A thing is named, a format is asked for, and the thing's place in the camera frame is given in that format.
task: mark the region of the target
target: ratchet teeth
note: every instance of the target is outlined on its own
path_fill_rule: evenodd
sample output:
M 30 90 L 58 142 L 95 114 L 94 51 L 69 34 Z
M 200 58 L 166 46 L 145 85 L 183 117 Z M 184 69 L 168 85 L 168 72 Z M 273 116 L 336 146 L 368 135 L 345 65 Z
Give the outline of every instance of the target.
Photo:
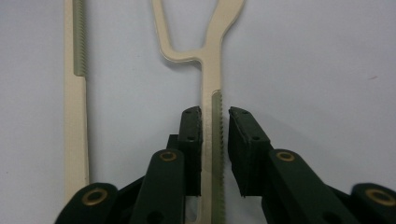
M 84 1 L 73 0 L 73 52 L 74 52 L 74 74 L 85 77 L 87 66 L 85 63 L 85 23 L 84 23 Z
M 212 223 L 225 223 L 224 150 L 221 91 L 212 95 Z

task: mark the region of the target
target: brass insert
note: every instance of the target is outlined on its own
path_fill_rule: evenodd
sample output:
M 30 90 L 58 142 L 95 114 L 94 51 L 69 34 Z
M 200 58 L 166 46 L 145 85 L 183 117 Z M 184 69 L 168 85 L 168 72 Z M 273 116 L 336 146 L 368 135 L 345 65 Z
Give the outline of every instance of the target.
M 276 153 L 276 156 L 282 161 L 294 161 L 296 159 L 293 154 L 285 151 Z
M 105 189 L 92 189 L 84 194 L 82 203 L 87 206 L 93 206 L 104 201 L 106 197 L 107 191 Z
M 160 154 L 160 158 L 163 161 L 174 161 L 177 158 L 177 155 L 175 152 L 165 151 Z
M 369 199 L 376 203 L 389 207 L 396 205 L 396 199 L 382 189 L 367 189 L 365 193 Z

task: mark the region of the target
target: white background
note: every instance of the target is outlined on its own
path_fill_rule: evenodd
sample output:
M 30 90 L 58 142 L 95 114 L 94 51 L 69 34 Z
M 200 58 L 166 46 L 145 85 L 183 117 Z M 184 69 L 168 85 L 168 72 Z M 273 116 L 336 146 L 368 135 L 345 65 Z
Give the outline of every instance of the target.
M 62 0 L 0 3 L 0 223 L 63 208 Z M 164 1 L 176 49 L 202 46 L 215 1 Z M 327 184 L 396 189 L 396 2 L 247 0 L 223 41 L 223 107 L 250 111 L 274 147 Z M 149 0 L 87 1 L 92 182 L 122 188 L 200 100 L 199 64 L 159 52 Z M 226 160 L 227 223 L 262 223 Z

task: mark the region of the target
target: y-shaped plastic piece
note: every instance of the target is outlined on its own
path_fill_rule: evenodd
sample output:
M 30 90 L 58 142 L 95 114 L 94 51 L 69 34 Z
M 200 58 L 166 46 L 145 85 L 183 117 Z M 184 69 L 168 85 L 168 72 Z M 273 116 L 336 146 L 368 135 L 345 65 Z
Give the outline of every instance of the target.
M 203 150 L 201 195 L 195 223 L 224 223 L 223 153 L 221 124 L 221 41 L 238 17 L 244 0 L 219 0 L 200 49 L 175 51 L 163 13 L 163 1 L 152 0 L 163 56 L 175 63 L 198 61 L 202 65 Z

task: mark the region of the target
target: beige plastic strip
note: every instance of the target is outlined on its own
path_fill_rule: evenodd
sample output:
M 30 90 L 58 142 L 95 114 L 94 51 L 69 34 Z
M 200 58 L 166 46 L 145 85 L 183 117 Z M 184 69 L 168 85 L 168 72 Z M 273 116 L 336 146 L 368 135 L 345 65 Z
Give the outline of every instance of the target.
M 206 31 L 205 44 L 201 49 L 184 52 L 175 51 L 170 42 L 163 1 L 152 0 L 157 35 L 161 53 L 173 62 L 198 61 L 202 65 L 202 113 L 204 142 L 202 150 L 201 195 L 198 214 L 194 223 L 223 223 L 222 207 L 222 167 L 212 161 L 221 162 L 221 133 L 213 133 L 213 121 L 221 121 L 221 113 L 213 108 L 214 99 L 219 99 L 221 90 L 221 41 L 227 30 L 237 19 L 244 0 L 219 0 Z
M 73 0 L 64 0 L 64 200 L 89 183 L 85 77 L 74 74 Z

